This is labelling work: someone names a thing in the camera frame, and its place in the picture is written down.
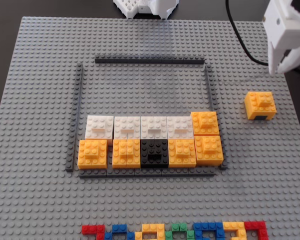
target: blue lego brick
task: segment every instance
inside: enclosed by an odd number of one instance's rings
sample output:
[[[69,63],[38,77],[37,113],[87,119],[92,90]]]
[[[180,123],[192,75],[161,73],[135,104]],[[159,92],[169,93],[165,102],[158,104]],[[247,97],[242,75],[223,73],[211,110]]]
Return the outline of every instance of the blue lego brick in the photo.
[[[128,232],[128,227],[126,224],[119,224],[119,225],[113,225],[112,226],[112,234],[125,234]]]
[[[202,238],[202,231],[201,230],[195,230],[194,231],[195,239],[201,239]]]
[[[221,222],[217,223],[216,222],[215,227],[216,227],[216,238],[225,238],[223,223],[221,223]]]
[[[210,223],[209,223],[209,231],[215,231],[215,230],[216,230],[215,223],[210,222]]]
[[[225,232],[223,229],[216,230],[216,238],[225,238]]]
[[[106,232],[104,234],[104,240],[112,240],[112,233]]]
[[[206,222],[201,223],[201,230],[202,231],[208,231],[209,230],[209,224]]]
[[[134,232],[128,232],[127,233],[127,236],[126,236],[126,239],[127,240],[134,240]]]
[[[195,222],[195,223],[193,223],[193,230],[194,231],[199,231],[199,230],[202,230],[202,228],[201,228],[201,223],[200,222]]]

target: lego baseplate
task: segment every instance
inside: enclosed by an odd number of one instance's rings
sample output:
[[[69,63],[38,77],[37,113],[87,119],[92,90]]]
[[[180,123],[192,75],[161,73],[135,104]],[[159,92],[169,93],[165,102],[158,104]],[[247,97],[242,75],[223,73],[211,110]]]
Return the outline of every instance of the lego baseplate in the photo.
[[[252,55],[266,61],[262,24],[237,26]],[[64,170],[77,63],[85,70],[78,140],[87,115],[189,116],[206,108],[208,99],[197,94],[201,68],[141,69],[94,59],[145,52],[204,56],[210,64],[227,170],[210,178],[156,178],[153,171],[106,179]],[[273,93],[272,120],[247,120],[248,91]],[[88,239],[81,226],[89,224],[139,232],[153,222],[249,220],[266,221],[271,240],[300,240],[300,125],[284,76],[270,77],[251,62],[229,22],[22,19],[0,105],[0,239]],[[255,239],[249,231],[248,240]]]

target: lego brick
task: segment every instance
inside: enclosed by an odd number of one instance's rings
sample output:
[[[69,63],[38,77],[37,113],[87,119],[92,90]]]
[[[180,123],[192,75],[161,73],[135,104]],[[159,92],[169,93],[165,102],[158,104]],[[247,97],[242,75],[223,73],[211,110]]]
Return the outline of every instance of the lego brick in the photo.
[[[128,232],[127,235],[126,235],[126,239],[127,240],[135,240],[135,236],[134,236],[134,233],[133,232]]]
[[[172,232],[180,231],[180,225],[177,223],[172,224],[171,228],[172,228]]]
[[[194,231],[201,231],[202,230],[202,228],[201,228],[201,223],[200,222],[195,222],[195,223],[193,223],[193,230]]]
[[[106,177],[106,169],[82,169],[79,171],[79,177],[82,179],[97,179]]]
[[[82,235],[93,235],[97,233],[96,225],[82,225],[81,228]]]
[[[215,111],[192,112],[191,117],[194,136],[217,136],[220,134]]]
[[[113,141],[112,167],[114,169],[140,168],[140,140],[115,139]]]
[[[105,233],[105,225],[97,225],[96,227],[97,227],[96,232],[98,234]]]
[[[195,146],[193,139],[168,140],[169,167],[193,168],[196,166]]]
[[[199,166],[219,166],[224,158],[220,136],[195,136],[196,163]]]
[[[142,224],[142,233],[146,234],[156,234],[157,225],[156,224]]]
[[[126,224],[112,225],[112,234],[125,234],[128,232]]]
[[[167,139],[141,140],[141,168],[168,168]]]
[[[114,139],[141,139],[141,117],[116,116],[114,118]]]
[[[186,239],[195,239],[195,235],[194,235],[193,230],[186,231]]]
[[[251,54],[267,60],[262,23],[238,22],[238,30]],[[197,65],[91,62],[94,54],[147,51],[204,55],[211,67],[205,75]],[[63,171],[81,61],[76,152],[88,115],[209,111],[210,77],[229,169],[216,168],[210,179],[79,179],[76,162],[73,173]],[[267,122],[247,120],[248,91],[273,92],[279,114]],[[139,231],[146,220],[164,221],[170,230],[172,221],[259,218],[271,226],[270,239],[300,240],[300,125],[284,75],[272,77],[251,62],[228,21],[22,18],[0,105],[0,239],[87,238],[80,230],[90,221]]]
[[[98,232],[96,234],[96,239],[95,240],[104,240],[104,236],[105,236],[105,233],[104,232]]]
[[[165,116],[141,117],[141,139],[167,139],[167,131]]]
[[[76,154],[76,143],[77,143],[77,132],[78,132],[78,121],[80,117],[80,106],[81,106],[81,92],[82,92],[82,82],[83,82],[83,64],[78,63],[75,71],[74,78],[74,90],[72,97],[72,111],[71,111],[71,122],[70,131],[68,138],[68,148],[65,162],[65,170],[67,172],[73,172],[75,164],[75,154]]]
[[[113,138],[113,116],[88,116],[86,122],[85,139],[107,140],[112,145]]]
[[[165,240],[172,240],[172,239],[173,239],[172,232],[166,231],[165,232]]]
[[[168,139],[193,139],[192,118],[189,116],[168,116]]]
[[[112,233],[106,232],[104,234],[104,240],[112,240]]]
[[[142,240],[143,238],[142,238],[142,232],[141,231],[136,231],[135,233],[134,233],[134,239],[135,240]]]
[[[248,120],[271,120],[277,112],[271,92],[250,91],[244,103]]]
[[[106,140],[80,140],[78,154],[79,169],[107,168]]]
[[[236,221],[236,222],[223,222],[224,231],[236,231],[245,229],[244,222]]]

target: black lego brick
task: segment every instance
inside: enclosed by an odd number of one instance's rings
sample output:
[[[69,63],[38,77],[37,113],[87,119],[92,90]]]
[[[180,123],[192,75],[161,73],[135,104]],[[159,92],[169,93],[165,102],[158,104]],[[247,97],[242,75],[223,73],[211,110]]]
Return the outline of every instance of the black lego brick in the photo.
[[[71,122],[69,130],[68,148],[66,155],[65,170],[67,172],[73,172],[76,147],[77,147],[77,131],[78,131],[78,121],[80,115],[80,104],[81,104],[81,92],[82,92],[82,82],[83,82],[83,64],[78,63],[76,66],[75,79],[74,79],[74,90],[72,97],[72,112],[71,112]]]
[[[105,178],[106,177],[106,169],[79,170],[79,177],[82,179]]]
[[[141,168],[168,168],[169,152],[167,139],[141,140]]]

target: white lego brick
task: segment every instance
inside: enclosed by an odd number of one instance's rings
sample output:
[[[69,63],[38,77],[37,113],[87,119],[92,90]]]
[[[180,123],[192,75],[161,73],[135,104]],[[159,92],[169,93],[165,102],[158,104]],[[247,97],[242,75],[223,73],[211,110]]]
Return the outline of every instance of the white lego brick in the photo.
[[[167,123],[165,116],[142,116],[141,139],[167,139]]]
[[[114,118],[114,139],[141,139],[141,117],[116,116]]]
[[[106,139],[112,145],[114,116],[88,116],[85,139]]]
[[[139,0],[113,0],[113,2],[127,19],[134,18],[134,16],[138,13]]]
[[[168,139],[194,139],[191,116],[168,116]]]

